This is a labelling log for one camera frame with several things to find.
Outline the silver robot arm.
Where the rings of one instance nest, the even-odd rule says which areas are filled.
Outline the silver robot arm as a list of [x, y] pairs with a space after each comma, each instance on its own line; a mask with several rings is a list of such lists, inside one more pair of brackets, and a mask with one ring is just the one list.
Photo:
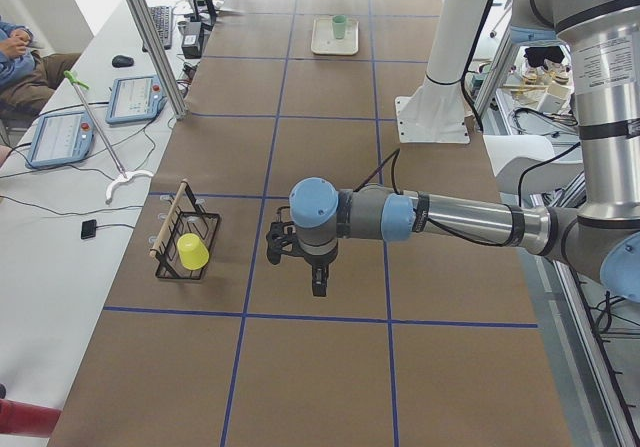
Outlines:
[[611, 293], [639, 298], [639, 0], [514, 0], [514, 27], [552, 30], [571, 54], [586, 200], [576, 209], [522, 208], [394, 191], [298, 182], [284, 237], [312, 290], [326, 292], [342, 238], [397, 242], [434, 232], [492, 247], [521, 247], [573, 267]]

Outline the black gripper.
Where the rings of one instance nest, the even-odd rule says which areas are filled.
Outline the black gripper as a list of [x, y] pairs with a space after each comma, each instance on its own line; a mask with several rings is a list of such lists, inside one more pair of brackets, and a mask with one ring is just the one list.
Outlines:
[[328, 285], [328, 269], [337, 258], [338, 247], [334, 246], [330, 251], [322, 254], [312, 254], [301, 251], [302, 258], [312, 267], [312, 293], [314, 297], [326, 297]]

